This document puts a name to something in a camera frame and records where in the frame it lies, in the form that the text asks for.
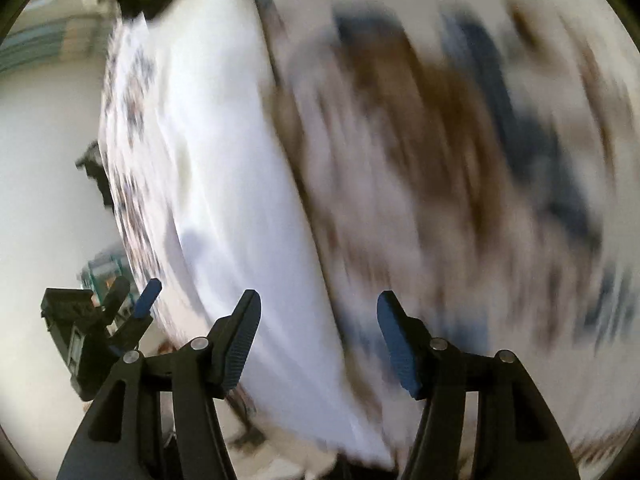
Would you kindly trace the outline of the white t-shirt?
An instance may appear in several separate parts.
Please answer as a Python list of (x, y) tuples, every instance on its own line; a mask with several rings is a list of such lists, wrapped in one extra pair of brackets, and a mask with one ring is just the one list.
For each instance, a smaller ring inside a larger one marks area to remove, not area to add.
[(270, 112), (255, 0), (175, 0), (148, 26), (151, 114), (172, 223), (210, 318), (253, 289), (262, 318), (241, 385), (274, 426), (356, 460), (393, 461), (347, 387), (316, 246)]

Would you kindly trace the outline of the black clothes pile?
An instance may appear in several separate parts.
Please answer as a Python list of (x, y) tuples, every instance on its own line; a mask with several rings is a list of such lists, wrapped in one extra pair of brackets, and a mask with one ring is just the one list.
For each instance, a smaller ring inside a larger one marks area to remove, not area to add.
[(79, 170), (84, 170), (87, 178), (94, 181), (101, 194), (103, 206), (110, 211), (114, 211), (110, 182), (108, 182), (108, 177), (102, 164), (98, 142), (93, 141), (88, 145), (85, 153), (76, 160), (75, 167)]

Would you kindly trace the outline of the left green curtain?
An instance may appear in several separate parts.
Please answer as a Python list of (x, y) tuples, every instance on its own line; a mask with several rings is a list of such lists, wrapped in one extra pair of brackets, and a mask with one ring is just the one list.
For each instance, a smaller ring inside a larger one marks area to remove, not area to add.
[(112, 28), (111, 18), (83, 15), (9, 34), (1, 44), (1, 73), (104, 55)]

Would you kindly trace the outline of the floral bed blanket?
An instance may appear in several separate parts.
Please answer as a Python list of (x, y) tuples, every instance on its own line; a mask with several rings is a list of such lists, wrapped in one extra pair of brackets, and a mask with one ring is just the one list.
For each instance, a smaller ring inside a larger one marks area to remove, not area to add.
[[(422, 406), (378, 328), (392, 290), (461, 350), (513, 350), (599, 479), (639, 420), (639, 53), (606, 0), (255, 0), (274, 131), (347, 387), (408, 463)], [(209, 330), (171, 217), (148, 26), (116, 2), (99, 144), (138, 282), (175, 346)], [(342, 452), (262, 419), (297, 463)], [(375, 465), (356, 460), (367, 465)]]

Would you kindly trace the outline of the green rack with items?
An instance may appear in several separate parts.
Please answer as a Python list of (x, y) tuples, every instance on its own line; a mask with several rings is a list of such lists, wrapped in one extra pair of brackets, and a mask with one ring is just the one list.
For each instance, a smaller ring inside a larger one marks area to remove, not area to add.
[(90, 289), (95, 306), (102, 304), (116, 278), (123, 276), (130, 284), (127, 299), (122, 303), (125, 309), (134, 306), (137, 287), (134, 284), (126, 252), (121, 247), (105, 249), (89, 260), (80, 270), (78, 281), (83, 289)]

